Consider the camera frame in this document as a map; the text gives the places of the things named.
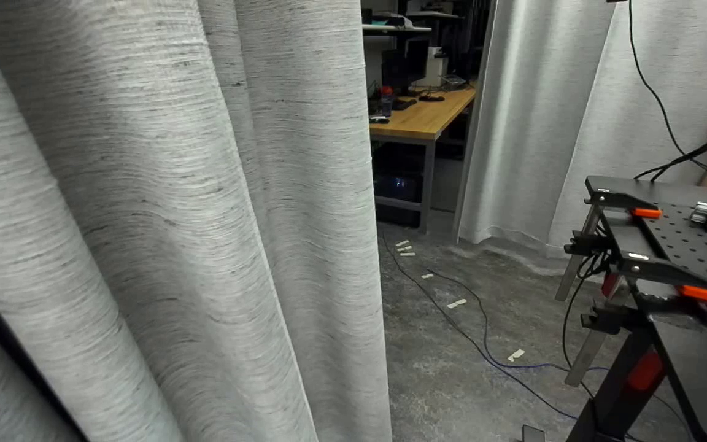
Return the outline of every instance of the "desk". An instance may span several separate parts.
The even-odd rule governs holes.
[[[592,198],[607,188],[611,193],[655,201],[663,212],[707,201],[707,188],[701,187],[645,185],[634,180],[590,177],[586,188]],[[655,225],[628,215],[627,209],[597,207],[584,228],[592,231],[593,224],[605,225],[617,250],[617,263],[628,252],[643,256],[645,263],[671,261],[663,243],[665,237],[652,232]],[[694,440],[707,440],[707,321],[687,311],[655,310],[645,294],[672,298],[674,288],[667,288],[667,283],[645,283],[632,274],[628,293],[634,294],[634,310],[628,310],[628,315],[635,320],[635,326],[602,388],[586,403],[569,440],[590,442],[605,440],[605,435],[623,437],[663,377],[671,380]],[[652,355],[657,366],[652,366],[652,376],[641,377],[641,372],[645,372],[645,355]]]
[[[388,198],[379,196],[381,207],[396,207],[407,212],[420,212],[420,228],[428,228],[429,203],[431,203],[431,180],[435,180],[435,148],[441,133],[451,119],[463,112],[476,88],[445,91],[445,101],[418,101],[406,110],[392,110],[391,123],[371,123],[373,142],[400,142],[425,148],[425,169],[423,169],[423,201]]]

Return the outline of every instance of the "wooden desk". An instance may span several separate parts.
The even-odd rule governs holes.
[[[391,123],[371,123],[373,142],[400,142],[425,148],[425,171],[423,171],[423,201],[406,201],[391,196],[375,196],[381,207],[396,207],[406,212],[420,212],[420,231],[428,231],[428,215],[431,203],[435,182],[435,142],[451,126],[451,119],[463,112],[476,88],[445,91],[445,101],[418,101],[406,110],[392,110]]]

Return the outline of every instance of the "gray curtain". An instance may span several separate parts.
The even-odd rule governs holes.
[[[354,0],[0,0],[0,440],[391,440],[364,84]]]
[[[707,3],[634,0],[635,46],[689,150],[707,140]],[[634,177],[678,153],[641,86],[627,3],[498,0],[458,235],[555,252],[582,225],[584,177]],[[697,182],[678,167],[665,180]]]

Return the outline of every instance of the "concrete floor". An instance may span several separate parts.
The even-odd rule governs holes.
[[[423,283],[476,344],[481,344],[487,326],[489,348],[498,361],[505,364],[509,353],[523,348],[525,355],[519,364],[565,366],[560,350],[565,305],[553,300],[560,277],[531,272],[521,261],[504,252],[456,252],[441,232],[418,235],[415,228],[391,224],[381,224],[379,231],[396,440],[514,442],[523,425],[543,426],[548,442],[565,440],[574,422],[490,367],[413,283]],[[397,256],[397,241],[411,241],[415,256]],[[440,277],[423,279],[431,271],[466,283],[481,298],[487,321],[463,288]],[[574,305],[569,321],[573,355],[584,336],[578,317],[592,305],[593,293],[593,288],[584,288]],[[450,310],[447,305],[456,300],[466,300],[466,305]],[[609,366],[618,342],[618,336],[609,338],[593,366]],[[557,367],[510,372],[563,413],[579,415],[586,399],[582,388],[565,385],[565,372]],[[605,371],[592,371],[586,383],[597,388],[602,377]],[[657,396],[678,410],[665,385]],[[643,442],[689,440],[679,418],[661,399],[649,403],[632,435]]]

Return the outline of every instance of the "curtain fold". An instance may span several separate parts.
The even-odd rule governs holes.
[[[0,315],[83,437],[388,440],[373,219],[357,3],[0,3]]]
[[[635,46],[684,148],[707,140],[707,3],[634,0]],[[634,177],[678,153],[628,51],[627,4],[498,3],[458,237],[557,252],[584,177]],[[697,167],[665,180],[697,182]]]

